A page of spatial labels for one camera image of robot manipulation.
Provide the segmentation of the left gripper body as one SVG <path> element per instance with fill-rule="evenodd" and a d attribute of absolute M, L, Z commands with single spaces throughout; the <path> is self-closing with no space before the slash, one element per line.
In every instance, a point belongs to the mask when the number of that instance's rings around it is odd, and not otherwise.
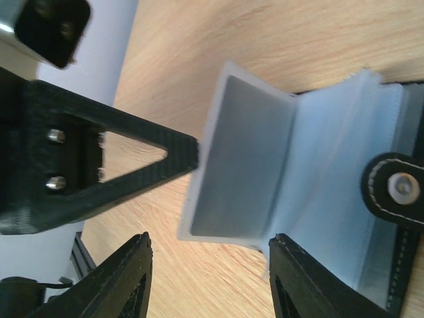
<path fill-rule="evenodd" d="M 35 81 L 1 68 L 1 234 L 32 235 L 31 205 L 39 189 L 35 175 L 35 123 L 40 100 Z"/>

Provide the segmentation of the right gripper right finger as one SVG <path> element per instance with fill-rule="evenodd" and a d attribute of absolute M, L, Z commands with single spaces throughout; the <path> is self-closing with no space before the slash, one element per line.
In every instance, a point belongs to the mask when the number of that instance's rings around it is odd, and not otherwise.
<path fill-rule="evenodd" d="M 276 317 L 392 317 L 348 287 L 285 234 L 269 241 Z"/>

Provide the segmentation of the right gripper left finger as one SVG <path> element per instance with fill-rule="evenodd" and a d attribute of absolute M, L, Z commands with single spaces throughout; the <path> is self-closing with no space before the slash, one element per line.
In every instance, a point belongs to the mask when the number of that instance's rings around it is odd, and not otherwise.
<path fill-rule="evenodd" d="M 146 317 L 152 283 L 147 232 L 130 238 L 74 287 L 31 317 Z"/>

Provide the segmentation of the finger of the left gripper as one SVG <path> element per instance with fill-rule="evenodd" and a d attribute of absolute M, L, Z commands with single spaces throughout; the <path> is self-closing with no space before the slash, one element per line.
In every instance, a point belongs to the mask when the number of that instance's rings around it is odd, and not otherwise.
<path fill-rule="evenodd" d="M 170 182 L 198 165 L 197 140 L 43 81 L 23 90 L 23 174 L 19 231 L 83 221 Z M 104 132 L 160 148 L 166 156 L 100 182 Z"/>

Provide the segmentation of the black card holder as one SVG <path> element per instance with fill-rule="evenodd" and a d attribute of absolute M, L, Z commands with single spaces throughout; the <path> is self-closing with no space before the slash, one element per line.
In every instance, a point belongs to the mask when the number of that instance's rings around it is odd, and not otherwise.
<path fill-rule="evenodd" d="M 228 62 L 219 76 L 180 240 L 261 252 L 283 233 L 332 274 L 399 317 L 420 234 L 366 207 L 362 173 L 378 155 L 423 158 L 423 82 L 361 70 L 286 93 Z"/>

